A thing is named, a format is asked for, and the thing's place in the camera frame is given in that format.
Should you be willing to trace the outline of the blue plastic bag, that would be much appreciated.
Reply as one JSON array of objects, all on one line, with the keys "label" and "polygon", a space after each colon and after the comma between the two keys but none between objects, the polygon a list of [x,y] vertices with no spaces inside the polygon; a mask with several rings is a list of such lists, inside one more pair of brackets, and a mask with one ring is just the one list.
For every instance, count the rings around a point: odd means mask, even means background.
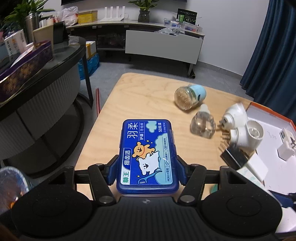
[{"label": "blue plastic bag", "polygon": [[[93,57],[87,60],[88,75],[91,76],[99,66],[100,66],[99,55],[98,53],[96,53]],[[78,69],[79,69],[80,80],[85,79],[84,65],[83,65],[82,59],[78,62]]]}]

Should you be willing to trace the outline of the white cube USB charger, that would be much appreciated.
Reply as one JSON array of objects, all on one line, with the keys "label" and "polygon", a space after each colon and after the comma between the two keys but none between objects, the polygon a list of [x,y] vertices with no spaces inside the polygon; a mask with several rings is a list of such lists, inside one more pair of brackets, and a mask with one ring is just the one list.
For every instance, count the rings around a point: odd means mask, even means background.
[{"label": "white cube USB charger", "polygon": [[250,171],[260,182],[264,181],[268,173],[267,166],[256,152],[252,154],[243,167]]}]

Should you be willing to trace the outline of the white plug adapter rear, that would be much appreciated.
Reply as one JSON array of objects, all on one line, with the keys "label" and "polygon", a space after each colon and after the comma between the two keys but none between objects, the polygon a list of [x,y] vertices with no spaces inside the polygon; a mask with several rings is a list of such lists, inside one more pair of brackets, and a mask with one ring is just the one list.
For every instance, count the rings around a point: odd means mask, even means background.
[{"label": "white plug adapter rear", "polygon": [[248,121],[246,110],[241,102],[238,102],[226,109],[219,121],[223,130],[236,129],[245,126]]}]

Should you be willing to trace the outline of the white TV console cabinet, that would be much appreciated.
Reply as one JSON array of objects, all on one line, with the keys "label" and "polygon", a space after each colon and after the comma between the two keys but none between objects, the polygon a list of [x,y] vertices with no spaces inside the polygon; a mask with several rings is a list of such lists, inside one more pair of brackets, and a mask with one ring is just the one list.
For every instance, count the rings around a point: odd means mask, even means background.
[{"label": "white TV console cabinet", "polygon": [[184,62],[187,76],[195,78],[193,66],[197,64],[205,35],[181,28],[179,34],[164,31],[159,23],[94,21],[67,27],[70,35],[95,41],[99,52],[122,51],[126,54],[144,55]]}]

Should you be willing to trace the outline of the white wifi router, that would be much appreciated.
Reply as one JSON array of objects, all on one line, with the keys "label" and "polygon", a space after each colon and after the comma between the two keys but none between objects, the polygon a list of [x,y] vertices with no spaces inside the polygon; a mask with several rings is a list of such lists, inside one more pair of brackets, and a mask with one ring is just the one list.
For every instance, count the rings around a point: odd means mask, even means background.
[{"label": "white wifi router", "polygon": [[116,6],[115,10],[113,6],[104,8],[104,18],[100,22],[120,22],[125,18],[125,6],[121,8]]}]

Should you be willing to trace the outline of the yellow box on console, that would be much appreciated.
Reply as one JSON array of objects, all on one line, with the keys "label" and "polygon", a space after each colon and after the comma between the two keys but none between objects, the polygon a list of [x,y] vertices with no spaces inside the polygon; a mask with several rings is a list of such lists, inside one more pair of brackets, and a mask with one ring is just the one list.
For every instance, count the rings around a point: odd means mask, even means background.
[{"label": "yellow box on console", "polygon": [[77,14],[78,24],[91,23],[97,21],[97,10],[83,11]]}]

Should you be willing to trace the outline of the light blue toothpick jar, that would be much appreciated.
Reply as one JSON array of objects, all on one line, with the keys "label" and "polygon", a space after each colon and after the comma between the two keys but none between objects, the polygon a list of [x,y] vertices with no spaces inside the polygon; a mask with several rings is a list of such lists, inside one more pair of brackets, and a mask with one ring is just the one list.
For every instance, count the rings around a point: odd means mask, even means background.
[{"label": "light blue toothpick jar", "polygon": [[202,85],[181,86],[175,91],[174,101],[178,108],[187,111],[201,104],[206,94]]}]

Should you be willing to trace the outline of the clear liquid refill bottle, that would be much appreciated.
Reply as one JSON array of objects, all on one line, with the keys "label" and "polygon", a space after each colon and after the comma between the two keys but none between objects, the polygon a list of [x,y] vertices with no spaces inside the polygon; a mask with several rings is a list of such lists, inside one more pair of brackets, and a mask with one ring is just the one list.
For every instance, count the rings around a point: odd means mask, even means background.
[{"label": "clear liquid refill bottle", "polygon": [[215,120],[206,104],[201,104],[190,125],[191,133],[204,138],[212,138],[216,131]]}]

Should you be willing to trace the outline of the small white plug charger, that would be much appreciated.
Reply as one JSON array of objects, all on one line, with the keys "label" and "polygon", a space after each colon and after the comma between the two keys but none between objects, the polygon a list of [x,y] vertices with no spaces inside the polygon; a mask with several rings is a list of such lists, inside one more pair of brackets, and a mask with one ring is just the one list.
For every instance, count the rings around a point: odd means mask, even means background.
[{"label": "small white plug charger", "polygon": [[290,146],[288,141],[284,141],[283,144],[277,149],[278,156],[287,161],[291,156],[295,154],[295,149]]}]

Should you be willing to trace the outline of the white plug adapter front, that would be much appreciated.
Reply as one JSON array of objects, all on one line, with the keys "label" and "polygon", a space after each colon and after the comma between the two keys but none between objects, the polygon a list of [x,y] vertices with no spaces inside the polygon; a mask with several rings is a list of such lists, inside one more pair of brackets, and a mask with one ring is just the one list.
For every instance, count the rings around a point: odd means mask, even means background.
[{"label": "white plug adapter front", "polygon": [[257,121],[248,120],[244,126],[230,130],[228,143],[251,153],[258,148],[263,138],[263,126]]}]

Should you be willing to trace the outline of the white plastic bag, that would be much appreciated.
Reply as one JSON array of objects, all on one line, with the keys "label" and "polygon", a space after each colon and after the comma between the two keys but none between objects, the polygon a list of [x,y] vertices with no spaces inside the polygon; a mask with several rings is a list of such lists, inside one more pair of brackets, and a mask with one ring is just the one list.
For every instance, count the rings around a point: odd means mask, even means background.
[{"label": "white plastic bag", "polygon": [[78,7],[71,6],[59,11],[56,16],[56,21],[64,22],[66,27],[75,25],[78,23]]}]

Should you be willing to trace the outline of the blue floss pick box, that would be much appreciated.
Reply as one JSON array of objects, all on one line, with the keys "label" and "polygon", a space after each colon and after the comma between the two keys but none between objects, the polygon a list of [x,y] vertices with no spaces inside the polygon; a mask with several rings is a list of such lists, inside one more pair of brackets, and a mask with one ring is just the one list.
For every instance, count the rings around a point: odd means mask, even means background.
[{"label": "blue floss pick box", "polygon": [[177,152],[169,120],[123,122],[116,188],[123,195],[172,194],[178,190]]}]

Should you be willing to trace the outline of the black green display box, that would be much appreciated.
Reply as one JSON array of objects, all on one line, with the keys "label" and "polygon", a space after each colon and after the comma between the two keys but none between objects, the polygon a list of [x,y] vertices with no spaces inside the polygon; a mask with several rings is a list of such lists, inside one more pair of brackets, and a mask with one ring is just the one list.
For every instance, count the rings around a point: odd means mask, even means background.
[{"label": "black green display box", "polygon": [[196,25],[198,13],[195,11],[189,11],[187,9],[178,9],[176,19],[180,23],[189,23],[192,25]]}]

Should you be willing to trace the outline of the white UGREEN adapter box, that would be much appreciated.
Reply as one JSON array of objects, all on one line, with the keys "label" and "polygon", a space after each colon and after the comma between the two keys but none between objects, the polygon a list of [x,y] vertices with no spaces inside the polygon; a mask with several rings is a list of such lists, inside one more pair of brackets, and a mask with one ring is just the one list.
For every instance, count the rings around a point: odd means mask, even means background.
[{"label": "white UGREEN adapter box", "polygon": [[286,128],[283,128],[280,131],[280,137],[283,143],[288,142],[288,144],[290,144],[291,146],[295,145],[295,137],[293,133]]}]

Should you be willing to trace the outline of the potted plant on console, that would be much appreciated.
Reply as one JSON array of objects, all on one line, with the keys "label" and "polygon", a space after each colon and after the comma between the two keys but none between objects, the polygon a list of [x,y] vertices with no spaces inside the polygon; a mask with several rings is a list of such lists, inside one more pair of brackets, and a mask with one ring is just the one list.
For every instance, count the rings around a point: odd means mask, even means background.
[{"label": "potted plant on console", "polygon": [[136,0],[136,1],[129,1],[129,4],[134,4],[139,7],[139,15],[138,15],[138,22],[139,23],[149,23],[150,17],[150,9],[157,6],[159,0]]}]

